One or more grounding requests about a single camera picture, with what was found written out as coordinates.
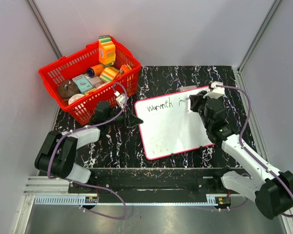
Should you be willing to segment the pink framed whiteboard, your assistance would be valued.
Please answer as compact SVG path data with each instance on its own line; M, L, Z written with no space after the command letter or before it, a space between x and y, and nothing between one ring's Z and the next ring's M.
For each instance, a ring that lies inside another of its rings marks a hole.
M204 86L135 103L136 116L144 121L139 129L148 160L213 144L208 139L200 115L190 110L189 100L183 101L203 90L208 91L209 88Z

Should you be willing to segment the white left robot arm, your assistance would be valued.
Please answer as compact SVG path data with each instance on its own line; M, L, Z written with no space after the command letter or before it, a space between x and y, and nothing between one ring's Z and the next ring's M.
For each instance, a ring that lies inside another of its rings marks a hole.
M110 125L121 124L132 128L142 123L143 120L129 109L118 107L113 110L108 101L101 101L84 127L67 133L49 132L35 159L34 166L52 178L58 177L79 182L79 187L84 192L90 193L95 190L96 181L91 178L89 169L75 163L77 150L98 141Z

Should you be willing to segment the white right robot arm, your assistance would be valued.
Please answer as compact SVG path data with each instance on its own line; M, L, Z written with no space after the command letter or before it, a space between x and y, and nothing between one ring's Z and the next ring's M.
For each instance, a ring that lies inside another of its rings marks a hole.
M268 219L288 216L286 211L293 208L293 173L272 166L243 141L242 135L226 121L227 111L220 99L210 98L209 92L201 91L189 96L189 104L189 109L200 115L208 139L250 175L226 170L212 181L213 189L218 193L233 190L241 194L254 202Z

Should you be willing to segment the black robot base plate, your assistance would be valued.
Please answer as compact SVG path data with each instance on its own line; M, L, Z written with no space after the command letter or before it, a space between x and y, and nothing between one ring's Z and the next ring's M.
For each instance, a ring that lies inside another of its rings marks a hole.
M227 169L122 168L91 169L90 184L116 192L127 204L198 203L211 194L226 196L220 174Z

